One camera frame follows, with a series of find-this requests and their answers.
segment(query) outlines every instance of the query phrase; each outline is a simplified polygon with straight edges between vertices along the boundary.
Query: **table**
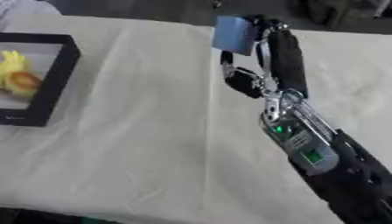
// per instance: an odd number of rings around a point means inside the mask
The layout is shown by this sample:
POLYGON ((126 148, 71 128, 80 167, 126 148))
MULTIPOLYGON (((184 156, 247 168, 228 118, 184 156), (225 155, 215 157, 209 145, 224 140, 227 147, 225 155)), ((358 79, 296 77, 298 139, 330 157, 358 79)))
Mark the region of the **table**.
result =
MULTIPOLYGON (((48 127, 0 127, 0 206, 123 223, 341 223, 260 131, 263 102, 222 81, 211 28, 31 16, 8 32, 71 34, 83 57, 48 127)), ((392 39, 295 34, 310 104, 391 169, 392 39)))

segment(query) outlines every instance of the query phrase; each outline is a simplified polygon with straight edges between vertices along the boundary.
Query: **yellow object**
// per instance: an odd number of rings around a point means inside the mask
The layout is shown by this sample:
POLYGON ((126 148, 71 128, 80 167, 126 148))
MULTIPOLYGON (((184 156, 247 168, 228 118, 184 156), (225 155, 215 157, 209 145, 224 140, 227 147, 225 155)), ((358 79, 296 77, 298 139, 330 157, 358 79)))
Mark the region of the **yellow object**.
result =
POLYGON ((2 54, 4 61, 0 63, 0 88, 16 96, 33 97, 41 80, 30 72, 28 60, 16 51, 3 51, 2 54))

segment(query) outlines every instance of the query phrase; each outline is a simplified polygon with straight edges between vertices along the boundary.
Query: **robotic arm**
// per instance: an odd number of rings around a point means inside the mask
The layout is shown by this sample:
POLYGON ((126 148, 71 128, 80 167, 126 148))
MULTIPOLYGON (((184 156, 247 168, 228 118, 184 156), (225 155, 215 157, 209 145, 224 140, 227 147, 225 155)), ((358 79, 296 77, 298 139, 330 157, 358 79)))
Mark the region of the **robotic arm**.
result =
POLYGON ((225 82, 249 97, 264 98, 262 129, 331 210, 346 224, 391 224, 392 175, 306 102, 302 52, 288 26, 263 16, 226 17, 218 22, 213 45, 223 50, 225 82), (224 35, 228 32, 234 38, 224 35), (249 55, 254 45, 262 75, 234 66, 233 53, 249 55))

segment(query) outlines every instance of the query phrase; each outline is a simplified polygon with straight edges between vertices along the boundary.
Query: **black frame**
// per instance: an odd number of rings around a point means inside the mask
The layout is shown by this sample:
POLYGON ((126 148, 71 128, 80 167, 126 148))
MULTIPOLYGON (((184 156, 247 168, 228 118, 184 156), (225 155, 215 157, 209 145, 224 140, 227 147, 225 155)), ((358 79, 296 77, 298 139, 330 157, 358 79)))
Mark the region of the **black frame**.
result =
POLYGON ((0 124, 46 126, 81 56, 78 46, 71 36, 57 34, 0 33, 0 42, 62 45, 38 92, 31 98, 29 107, 0 108, 0 124))

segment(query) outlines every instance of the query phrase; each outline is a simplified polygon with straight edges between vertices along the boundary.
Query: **white tablecloth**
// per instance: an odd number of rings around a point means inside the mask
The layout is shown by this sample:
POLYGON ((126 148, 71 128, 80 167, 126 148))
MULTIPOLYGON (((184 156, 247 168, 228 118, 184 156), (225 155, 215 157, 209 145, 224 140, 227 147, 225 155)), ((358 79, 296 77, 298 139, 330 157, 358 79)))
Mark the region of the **white tablecloth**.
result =
MULTIPOLYGON (((14 21, 8 32, 73 35, 83 57, 48 127, 0 127, 0 206, 124 223, 340 223, 259 129, 263 101, 224 84, 211 31, 14 21)), ((392 38, 295 33, 311 104, 392 168, 392 38)))

